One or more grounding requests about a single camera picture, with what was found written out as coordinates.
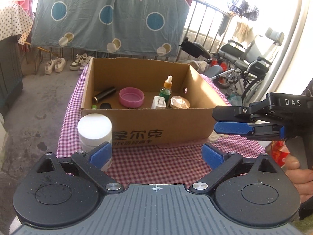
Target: gray ribbed plate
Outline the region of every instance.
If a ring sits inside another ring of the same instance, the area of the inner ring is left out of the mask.
[[[240,226],[222,216],[208,197],[183,185],[130,185],[104,198],[94,214],[58,230],[22,226],[15,235],[300,235],[291,224],[273,229]]]

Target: pink plastic lid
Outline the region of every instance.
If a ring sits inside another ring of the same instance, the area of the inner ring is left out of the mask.
[[[120,91],[120,103],[127,108],[139,108],[144,99],[144,93],[138,88],[126,87]]]

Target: finger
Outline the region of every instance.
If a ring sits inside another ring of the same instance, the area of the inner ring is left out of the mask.
[[[313,181],[313,170],[310,169],[289,169],[286,175],[294,184],[302,184]]]
[[[295,184],[300,195],[311,195],[313,194],[313,182],[304,184]]]
[[[313,194],[310,195],[301,195],[301,203],[306,202],[308,199],[310,199],[313,196]]]
[[[295,158],[292,155],[287,155],[285,159],[285,167],[287,169],[299,169],[300,168],[300,163],[297,158]]]

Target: white dropper bulb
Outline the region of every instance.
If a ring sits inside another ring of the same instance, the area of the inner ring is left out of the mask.
[[[172,83],[172,76],[168,76],[166,83],[171,84]]]

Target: cardboard box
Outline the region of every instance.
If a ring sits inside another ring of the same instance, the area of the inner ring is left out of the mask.
[[[152,110],[154,96],[159,94],[168,75],[173,76],[172,96],[185,97],[187,110]],[[111,110],[91,110],[93,96],[114,86],[117,92],[97,104],[108,102]],[[119,91],[139,88],[145,94],[139,109],[128,109],[119,103]],[[213,131],[212,109],[225,105],[218,94],[188,64],[132,58],[91,59],[83,94],[82,116],[100,113],[113,125],[113,146],[182,143],[209,137]]]

